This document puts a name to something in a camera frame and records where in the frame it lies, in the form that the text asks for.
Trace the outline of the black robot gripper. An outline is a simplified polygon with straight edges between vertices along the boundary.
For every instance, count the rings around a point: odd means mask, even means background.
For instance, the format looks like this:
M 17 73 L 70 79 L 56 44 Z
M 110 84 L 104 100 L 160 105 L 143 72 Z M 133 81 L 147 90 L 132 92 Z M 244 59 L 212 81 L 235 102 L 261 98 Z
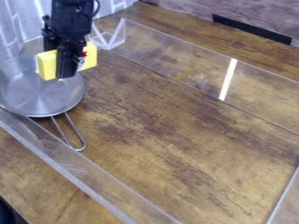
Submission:
M 50 14 L 41 17 L 42 49 L 48 52 L 57 48 L 58 79 L 73 77 L 78 70 L 94 16 L 94 0 L 50 0 Z

